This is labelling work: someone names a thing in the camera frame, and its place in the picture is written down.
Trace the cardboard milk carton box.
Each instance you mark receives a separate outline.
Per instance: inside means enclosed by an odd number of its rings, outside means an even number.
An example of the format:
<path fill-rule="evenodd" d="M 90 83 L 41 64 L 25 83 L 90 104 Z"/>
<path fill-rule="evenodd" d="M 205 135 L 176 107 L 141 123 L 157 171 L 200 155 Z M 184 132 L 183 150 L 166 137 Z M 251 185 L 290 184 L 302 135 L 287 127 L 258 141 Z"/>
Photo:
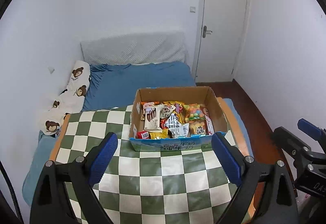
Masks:
<path fill-rule="evenodd" d="M 168 139 L 137 139 L 137 132 L 146 131 L 145 121 L 141 120 L 142 102 L 158 102 L 160 105 L 165 101 L 179 101 L 185 104 L 199 104 L 200 108 L 206 107 L 212 120 L 214 133 L 228 131 L 227 120 L 218 103 L 218 100 L 210 87 L 165 87 L 156 89 L 139 89 L 135 95 L 134 104 L 130 118 L 129 141 L 135 151 L 156 152 L 156 151 L 181 151 L 196 150 L 210 147 L 212 135 L 191 136 L 188 133 L 186 138 L 173 139 L 169 132 Z M 166 119 L 160 119 L 160 130 L 170 129 L 183 125 L 172 113 Z"/>

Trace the white padded headboard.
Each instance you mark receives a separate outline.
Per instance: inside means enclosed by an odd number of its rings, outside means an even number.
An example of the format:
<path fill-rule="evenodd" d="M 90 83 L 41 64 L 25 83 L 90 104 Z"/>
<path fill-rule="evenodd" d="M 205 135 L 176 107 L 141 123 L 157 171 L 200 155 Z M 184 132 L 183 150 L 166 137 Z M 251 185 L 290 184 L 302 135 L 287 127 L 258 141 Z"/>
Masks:
<path fill-rule="evenodd" d="M 140 65 L 186 61 L 183 32 L 146 32 L 81 42 L 84 61 L 92 65 Z"/>

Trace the orange snack packet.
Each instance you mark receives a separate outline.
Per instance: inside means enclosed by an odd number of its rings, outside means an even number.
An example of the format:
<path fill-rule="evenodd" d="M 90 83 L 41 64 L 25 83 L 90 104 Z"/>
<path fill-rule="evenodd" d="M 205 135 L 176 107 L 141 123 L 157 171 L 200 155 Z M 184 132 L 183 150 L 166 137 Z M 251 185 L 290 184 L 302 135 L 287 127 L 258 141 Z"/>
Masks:
<path fill-rule="evenodd" d="M 190 120 L 189 133 L 191 136 L 205 136 L 206 120 L 205 119 Z"/>

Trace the red white biscuit packet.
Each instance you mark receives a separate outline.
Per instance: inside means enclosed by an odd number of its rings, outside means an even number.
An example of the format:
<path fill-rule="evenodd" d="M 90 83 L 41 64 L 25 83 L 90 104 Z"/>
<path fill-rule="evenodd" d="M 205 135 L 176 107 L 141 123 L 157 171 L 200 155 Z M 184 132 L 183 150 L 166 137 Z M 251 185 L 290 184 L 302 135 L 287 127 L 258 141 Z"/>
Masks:
<path fill-rule="evenodd" d="M 202 111 L 203 111 L 205 119 L 206 119 L 207 135 L 213 135 L 214 134 L 214 127 L 213 127 L 212 120 L 210 119 L 208 109 L 206 107 L 203 107 Z"/>

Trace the colourful candy ball bag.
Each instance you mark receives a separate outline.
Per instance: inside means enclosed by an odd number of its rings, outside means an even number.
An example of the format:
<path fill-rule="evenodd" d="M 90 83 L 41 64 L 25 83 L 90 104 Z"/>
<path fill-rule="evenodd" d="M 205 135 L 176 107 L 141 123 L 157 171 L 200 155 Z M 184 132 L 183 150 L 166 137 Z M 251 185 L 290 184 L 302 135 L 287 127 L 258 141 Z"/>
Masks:
<path fill-rule="evenodd" d="M 186 123 L 206 118 L 199 104 L 185 104 L 183 109 Z"/>

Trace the white grey snack packet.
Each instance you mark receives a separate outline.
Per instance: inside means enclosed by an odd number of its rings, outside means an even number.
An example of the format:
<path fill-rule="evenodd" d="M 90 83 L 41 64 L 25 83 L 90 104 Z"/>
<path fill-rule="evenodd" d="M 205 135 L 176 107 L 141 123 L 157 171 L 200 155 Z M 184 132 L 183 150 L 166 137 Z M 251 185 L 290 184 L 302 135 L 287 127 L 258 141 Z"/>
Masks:
<path fill-rule="evenodd" d="M 173 139 L 186 138 L 189 133 L 189 123 L 185 123 L 179 127 L 170 128 L 169 132 L 171 133 Z"/>

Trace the beige chocolate wafer packet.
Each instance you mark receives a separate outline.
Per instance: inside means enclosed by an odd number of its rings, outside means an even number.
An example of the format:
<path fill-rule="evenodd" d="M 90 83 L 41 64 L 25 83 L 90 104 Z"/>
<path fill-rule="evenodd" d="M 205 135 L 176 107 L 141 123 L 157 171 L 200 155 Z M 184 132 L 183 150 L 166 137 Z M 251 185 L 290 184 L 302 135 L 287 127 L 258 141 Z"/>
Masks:
<path fill-rule="evenodd" d="M 145 109 L 145 130 L 160 130 L 160 111 L 162 105 L 150 106 Z"/>

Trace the yellow Sedaap noodle packet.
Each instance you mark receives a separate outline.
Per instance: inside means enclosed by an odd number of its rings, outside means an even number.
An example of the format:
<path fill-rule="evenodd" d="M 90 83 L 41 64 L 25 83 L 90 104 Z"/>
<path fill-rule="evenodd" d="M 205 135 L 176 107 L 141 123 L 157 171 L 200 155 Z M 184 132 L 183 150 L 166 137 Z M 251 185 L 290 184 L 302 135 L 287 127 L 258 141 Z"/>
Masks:
<path fill-rule="evenodd" d="M 185 118 L 183 115 L 184 103 L 179 101 L 165 101 L 163 104 L 167 106 L 175 106 L 175 109 L 172 111 L 175 116 L 178 118 L 178 121 L 182 124 L 185 123 Z"/>

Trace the white wall socket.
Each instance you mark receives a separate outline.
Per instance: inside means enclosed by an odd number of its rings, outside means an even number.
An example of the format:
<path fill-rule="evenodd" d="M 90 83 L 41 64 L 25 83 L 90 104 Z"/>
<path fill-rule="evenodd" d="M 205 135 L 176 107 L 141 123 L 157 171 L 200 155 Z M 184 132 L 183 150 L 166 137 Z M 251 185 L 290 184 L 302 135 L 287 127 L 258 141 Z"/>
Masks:
<path fill-rule="evenodd" d="M 48 67 L 48 70 L 49 70 L 49 73 L 50 74 L 52 74 L 55 71 L 55 69 L 52 66 L 49 66 Z"/>

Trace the white door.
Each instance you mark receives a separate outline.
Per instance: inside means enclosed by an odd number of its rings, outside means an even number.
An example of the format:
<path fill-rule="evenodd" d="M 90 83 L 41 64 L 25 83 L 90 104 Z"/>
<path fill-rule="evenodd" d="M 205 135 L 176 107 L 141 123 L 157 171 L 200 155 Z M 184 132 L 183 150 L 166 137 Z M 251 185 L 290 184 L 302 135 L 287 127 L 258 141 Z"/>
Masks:
<path fill-rule="evenodd" d="M 243 44 L 249 0 L 199 0 L 192 74 L 197 83 L 231 81 Z M 212 34 L 202 38 L 203 26 Z"/>

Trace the white wall switch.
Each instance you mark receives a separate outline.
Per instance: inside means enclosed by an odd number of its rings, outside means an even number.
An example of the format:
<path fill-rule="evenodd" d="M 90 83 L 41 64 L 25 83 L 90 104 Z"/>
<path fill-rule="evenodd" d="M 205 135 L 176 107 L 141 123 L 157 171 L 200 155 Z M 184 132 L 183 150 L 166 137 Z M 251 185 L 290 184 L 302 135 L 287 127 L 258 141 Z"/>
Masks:
<path fill-rule="evenodd" d="M 196 8 L 194 6 L 191 6 L 189 8 L 189 11 L 192 12 L 192 13 L 195 13 L 196 12 Z"/>

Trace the orange jelly cup packet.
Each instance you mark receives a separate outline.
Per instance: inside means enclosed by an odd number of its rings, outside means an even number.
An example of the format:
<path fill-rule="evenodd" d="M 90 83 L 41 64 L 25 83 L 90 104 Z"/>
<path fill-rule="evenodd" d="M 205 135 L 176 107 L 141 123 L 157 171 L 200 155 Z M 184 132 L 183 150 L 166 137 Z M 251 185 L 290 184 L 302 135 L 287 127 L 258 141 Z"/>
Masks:
<path fill-rule="evenodd" d="M 168 118 L 175 109 L 176 107 L 174 105 L 162 104 L 160 108 L 160 119 Z"/>

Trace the small red snack packet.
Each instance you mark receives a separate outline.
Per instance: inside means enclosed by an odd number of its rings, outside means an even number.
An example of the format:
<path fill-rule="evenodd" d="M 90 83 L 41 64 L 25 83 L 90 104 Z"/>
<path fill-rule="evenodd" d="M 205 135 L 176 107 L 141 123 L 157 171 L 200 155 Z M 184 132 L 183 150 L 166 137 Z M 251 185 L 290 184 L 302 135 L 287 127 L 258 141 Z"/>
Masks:
<path fill-rule="evenodd" d="M 150 139 L 150 134 L 148 131 L 137 132 L 137 139 Z"/>

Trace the green white checkered mat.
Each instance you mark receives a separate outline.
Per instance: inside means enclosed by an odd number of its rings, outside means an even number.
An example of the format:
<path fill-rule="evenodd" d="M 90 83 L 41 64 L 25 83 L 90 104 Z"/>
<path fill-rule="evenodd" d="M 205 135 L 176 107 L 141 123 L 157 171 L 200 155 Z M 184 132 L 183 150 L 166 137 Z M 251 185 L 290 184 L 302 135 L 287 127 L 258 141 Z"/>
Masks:
<path fill-rule="evenodd" d="M 93 191 L 114 223 L 215 223 L 235 194 L 212 149 L 137 152 L 131 106 L 72 114 L 50 158 L 69 163 L 114 132 L 117 149 Z"/>

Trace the yellow snack packet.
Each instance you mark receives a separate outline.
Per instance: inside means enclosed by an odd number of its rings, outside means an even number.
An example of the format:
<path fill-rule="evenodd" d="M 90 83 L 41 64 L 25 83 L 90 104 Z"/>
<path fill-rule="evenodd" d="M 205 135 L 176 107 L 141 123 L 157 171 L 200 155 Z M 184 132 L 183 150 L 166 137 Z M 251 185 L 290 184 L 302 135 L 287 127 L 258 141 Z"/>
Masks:
<path fill-rule="evenodd" d="M 169 130 L 168 129 L 153 130 L 153 131 L 149 131 L 149 135 L 152 140 L 168 139 Z"/>

